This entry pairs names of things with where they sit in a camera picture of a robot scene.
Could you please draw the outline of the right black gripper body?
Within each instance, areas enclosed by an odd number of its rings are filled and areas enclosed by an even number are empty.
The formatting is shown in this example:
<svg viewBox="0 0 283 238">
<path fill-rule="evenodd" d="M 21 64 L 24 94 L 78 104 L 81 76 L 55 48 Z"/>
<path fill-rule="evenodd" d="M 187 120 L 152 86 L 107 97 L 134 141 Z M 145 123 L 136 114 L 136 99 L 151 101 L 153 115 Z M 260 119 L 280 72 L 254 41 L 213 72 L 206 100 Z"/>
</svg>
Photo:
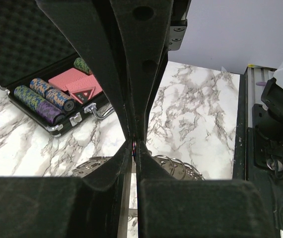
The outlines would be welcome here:
<svg viewBox="0 0 283 238">
<path fill-rule="evenodd" d="M 169 51 L 180 49 L 188 27 L 187 15 L 189 12 L 191 0 L 174 0 L 171 14 L 171 23 L 169 30 Z"/>
</svg>

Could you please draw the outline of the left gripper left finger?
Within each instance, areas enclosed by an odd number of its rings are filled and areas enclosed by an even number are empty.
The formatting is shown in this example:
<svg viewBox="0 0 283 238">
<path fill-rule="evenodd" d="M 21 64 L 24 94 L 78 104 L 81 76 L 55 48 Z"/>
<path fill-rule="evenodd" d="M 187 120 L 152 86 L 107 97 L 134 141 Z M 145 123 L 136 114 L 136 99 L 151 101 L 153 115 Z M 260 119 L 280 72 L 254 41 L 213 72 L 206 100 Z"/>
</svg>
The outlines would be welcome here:
<svg viewBox="0 0 283 238">
<path fill-rule="evenodd" d="M 0 238 L 124 238 L 132 146 L 79 177 L 0 177 Z"/>
</svg>

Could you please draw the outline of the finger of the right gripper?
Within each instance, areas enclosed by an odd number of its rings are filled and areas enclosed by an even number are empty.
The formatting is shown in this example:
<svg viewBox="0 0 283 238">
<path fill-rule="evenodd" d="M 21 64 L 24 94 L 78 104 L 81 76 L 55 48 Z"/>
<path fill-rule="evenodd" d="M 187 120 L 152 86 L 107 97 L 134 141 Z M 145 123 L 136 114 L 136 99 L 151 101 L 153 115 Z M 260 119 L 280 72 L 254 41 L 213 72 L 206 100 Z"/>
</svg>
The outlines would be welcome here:
<svg viewBox="0 0 283 238">
<path fill-rule="evenodd" d="M 125 50 L 127 99 L 131 137 L 145 137 L 146 108 L 170 24 L 171 0 L 113 0 Z"/>
<path fill-rule="evenodd" d="M 110 1 L 39 0 L 37 5 L 88 65 L 129 138 L 126 59 Z"/>
</svg>

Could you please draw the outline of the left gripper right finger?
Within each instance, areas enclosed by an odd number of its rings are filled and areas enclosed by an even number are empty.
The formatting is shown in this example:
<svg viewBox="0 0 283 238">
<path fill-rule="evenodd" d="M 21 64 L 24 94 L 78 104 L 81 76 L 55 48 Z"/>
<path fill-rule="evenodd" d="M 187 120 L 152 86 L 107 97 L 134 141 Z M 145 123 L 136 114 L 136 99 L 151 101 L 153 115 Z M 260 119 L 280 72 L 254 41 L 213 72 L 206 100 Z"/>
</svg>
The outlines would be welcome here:
<svg viewBox="0 0 283 238">
<path fill-rule="evenodd" d="M 137 158 L 149 156 L 137 142 Z M 177 180 L 165 170 L 137 171 L 141 238 L 272 238 L 256 187 L 244 180 Z"/>
</svg>

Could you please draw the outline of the large metal keyring disc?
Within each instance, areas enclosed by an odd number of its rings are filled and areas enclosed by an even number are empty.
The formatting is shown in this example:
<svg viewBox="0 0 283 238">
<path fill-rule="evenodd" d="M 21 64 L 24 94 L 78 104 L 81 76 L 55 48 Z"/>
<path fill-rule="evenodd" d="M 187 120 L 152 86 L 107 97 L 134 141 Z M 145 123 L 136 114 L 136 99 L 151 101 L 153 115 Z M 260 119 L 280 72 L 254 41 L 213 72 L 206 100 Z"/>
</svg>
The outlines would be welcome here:
<svg viewBox="0 0 283 238">
<path fill-rule="evenodd" d="M 181 161 L 174 157 L 168 157 L 166 155 L 152 155 L 149 151 L 149 156 L 146 159 L 137 158 L 137 143 L 133 142 L 133 162 L 132 162 L 132 173 L 135 174 L 137 171 L 146 174 L 151 171 L 158 171 L 159 168 L 165 170 L 170 176 L 177 180 L 193 180 L 203 181 L 203 175 L 197 170 L 192 164 Z M 106 162 L 112 159 L 111 156 L 97 156 L 91 157 L 87 161 L 76 166 L 72 170 L 73 177 L 83 178 L 88 174 L 92 173 Z"/>
</svg>

